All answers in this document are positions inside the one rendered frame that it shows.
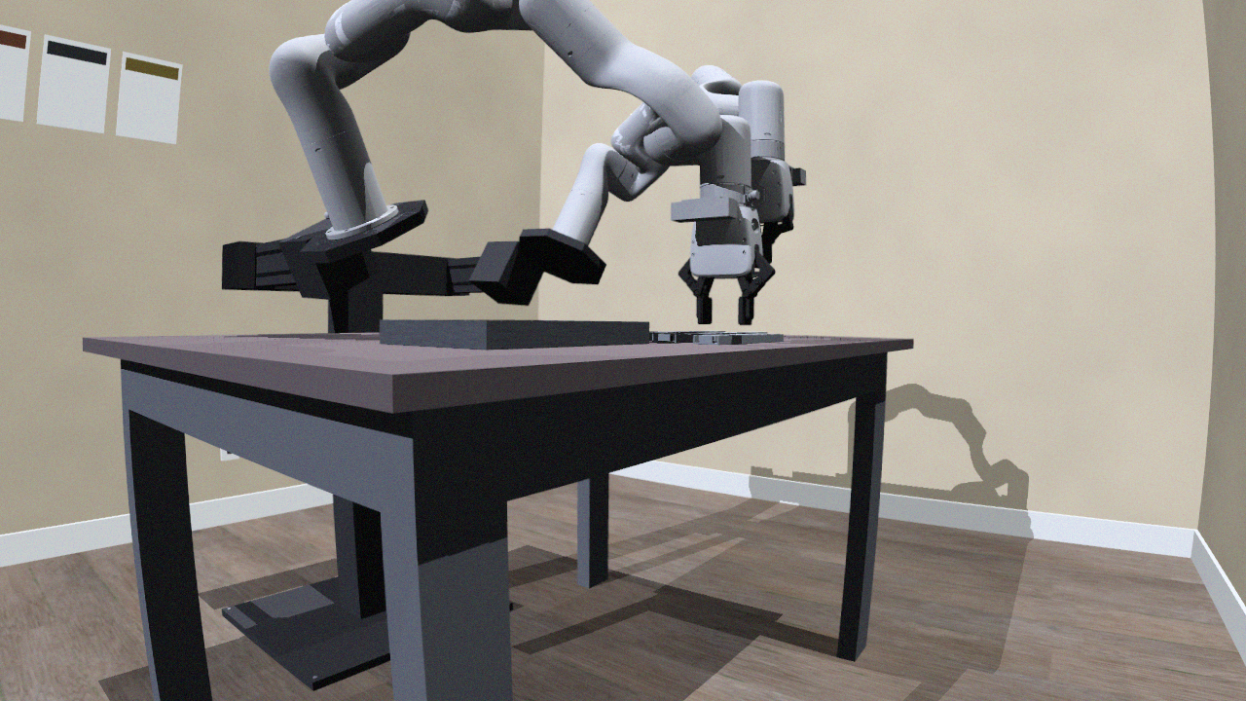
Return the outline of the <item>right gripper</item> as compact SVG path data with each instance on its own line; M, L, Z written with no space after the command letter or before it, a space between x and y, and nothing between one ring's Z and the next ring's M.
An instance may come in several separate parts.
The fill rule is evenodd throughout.
M714 278L736 278L743 288L743 298L738 299L738 324L751 325L753 298L776 273L764 258L758 210L743 203L738 203L736 210L736 219L694 222L690 258L682 265L679 276L697 298L698 324L711 324L709 294ZM753 271L753 263L759 271Z

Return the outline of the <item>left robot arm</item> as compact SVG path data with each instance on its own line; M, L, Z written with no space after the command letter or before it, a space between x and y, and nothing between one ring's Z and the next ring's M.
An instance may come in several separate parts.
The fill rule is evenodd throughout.
M692 80L711 98L719 115L743 117L751 125L753 157L778 157L785 161L782 86L769 81L738 83L736 78L713 65L697 68ZM658 117L643 102L611 134L613 148L603 143L587 148L574 186L552 230L589 245L598 222L604 215L608 192L624 203L630 203L667 173L672 166L654 163L642 147L645 129Z

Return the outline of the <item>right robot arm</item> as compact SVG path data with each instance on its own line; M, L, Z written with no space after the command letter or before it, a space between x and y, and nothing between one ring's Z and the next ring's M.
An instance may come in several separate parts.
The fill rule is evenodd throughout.
M672 203L672 220L736 219L738 203L759 200L751 187L751 125L719 115L688 73L629 44L589 0L351 0L328 19L325 34L292 39L269 61L270 83L331 220L329 240L363 234L399 213L385 204L340 90L402 52L427 19L464 34L533 30L583 83L634 93L648 105L659 116L642 138L650 161L700 166L700 199Z

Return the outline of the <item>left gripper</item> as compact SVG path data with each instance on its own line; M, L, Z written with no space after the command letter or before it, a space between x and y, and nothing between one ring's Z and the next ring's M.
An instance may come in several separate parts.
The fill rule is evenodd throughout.
M753 200L751 208L758 210L759 225L764 227L763 252L771 265L773 243L776 237L792 230L795 218L790 166L778 157L751 157L751 187L759 191L759 200Z

